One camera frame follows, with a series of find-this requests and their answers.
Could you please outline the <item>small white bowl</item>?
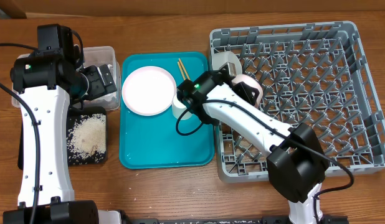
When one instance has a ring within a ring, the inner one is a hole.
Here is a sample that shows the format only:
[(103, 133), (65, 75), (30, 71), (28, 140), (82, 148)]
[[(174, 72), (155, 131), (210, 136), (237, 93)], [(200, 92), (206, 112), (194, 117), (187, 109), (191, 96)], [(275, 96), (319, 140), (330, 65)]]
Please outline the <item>small white bowl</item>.
[(255, 107), (258, 108), (259, 105), (260, 105), (260, 102), (262, 100), (262, 97), (264, 95), (263, 93), (263, 89), (262, 87), (260, 86), (260, 84), (258, 83), (257, 80), (255, 80), (254, 78), (248, 76), (248, 75), (245, 75), (245, 74), (239, 74), (237, 75), (233, 80), (232, 80), (232, 83), (233, 85), (236, 85), (240, 82), (244, 82), (245, 84), (247, 84), (248, 86), (250, 87), (253, 87), (253, 88), (256, 88), (258, 91), (259, 91), (259, 96), (258, 98), (255, 100)]

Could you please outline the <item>grey bowl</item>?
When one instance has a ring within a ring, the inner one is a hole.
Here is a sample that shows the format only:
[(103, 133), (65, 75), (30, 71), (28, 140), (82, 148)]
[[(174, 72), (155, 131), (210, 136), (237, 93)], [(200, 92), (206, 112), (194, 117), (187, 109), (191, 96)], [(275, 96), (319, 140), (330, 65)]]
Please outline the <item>grey bowl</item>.
[(213, 54), (211, 56), (212, 70), (219, 70), (226, 62), (233, 63), (235, 65), (236, 74), (243, 74), (242, 65), (238, 56), (231, 51), (225, 51)]

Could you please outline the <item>pile of rice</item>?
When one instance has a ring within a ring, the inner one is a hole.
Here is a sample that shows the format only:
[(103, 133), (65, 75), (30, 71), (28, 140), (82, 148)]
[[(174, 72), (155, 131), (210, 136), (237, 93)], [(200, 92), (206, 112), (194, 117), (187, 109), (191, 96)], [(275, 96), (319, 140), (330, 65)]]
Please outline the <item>pile of rice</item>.
[(107, 118), (104, 114), (80, 115), (69, 129), (67, 146), (77, 159), (93, 159), (107, 151)]

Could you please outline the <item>white paper cup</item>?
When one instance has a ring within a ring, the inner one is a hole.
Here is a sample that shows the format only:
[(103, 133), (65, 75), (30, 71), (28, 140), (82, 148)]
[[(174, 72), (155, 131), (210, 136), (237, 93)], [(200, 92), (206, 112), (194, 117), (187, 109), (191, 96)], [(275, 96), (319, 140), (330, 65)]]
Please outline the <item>white paper cup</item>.
[[(181, 116), (181, 114), (187, 110), (186, 106), (178, 100), (177, 95), (174, 95), (174, 97), (173, 97), (171, 109), (172, 109), (173, 116), (176, 119), (178, 119)], [(183, 115), (181, 120), (187, 120), (191, 116), (192, 116), (192, 114), (187, 111)]]

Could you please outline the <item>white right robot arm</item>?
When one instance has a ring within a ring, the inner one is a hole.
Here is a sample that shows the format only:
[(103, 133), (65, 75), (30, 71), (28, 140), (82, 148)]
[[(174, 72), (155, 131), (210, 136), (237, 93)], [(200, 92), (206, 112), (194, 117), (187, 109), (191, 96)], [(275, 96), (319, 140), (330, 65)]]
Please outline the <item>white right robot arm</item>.
[(346, 217), (324, 215), (318, 201), (322, 194), (350, 188), (352, 172), (325, 155), (307, 124), (293, 127), (261, 112), (259, 88), (223, 68), (184, 80), (176, 96), (202, 124), (225, 123), (265, 157), (270, 183), (288, 200), (284, 223), (348, 222)]

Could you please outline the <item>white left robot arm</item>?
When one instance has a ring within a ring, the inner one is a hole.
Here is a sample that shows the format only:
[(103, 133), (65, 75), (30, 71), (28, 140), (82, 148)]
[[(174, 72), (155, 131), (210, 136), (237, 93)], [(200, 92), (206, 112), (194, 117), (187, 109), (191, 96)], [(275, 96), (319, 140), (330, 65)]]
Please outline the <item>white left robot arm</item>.
[(78, 33), (59, 24), (37, 28), (38, 45), (14, 62), (7, 92), (21, 106), (23, 179), (15, 210), (4, 223), (126, 223), (119, 210), (76, 200), (67, 159), (67, 115), (73, 104), (113, 93), (107, 65), (83, 68)]

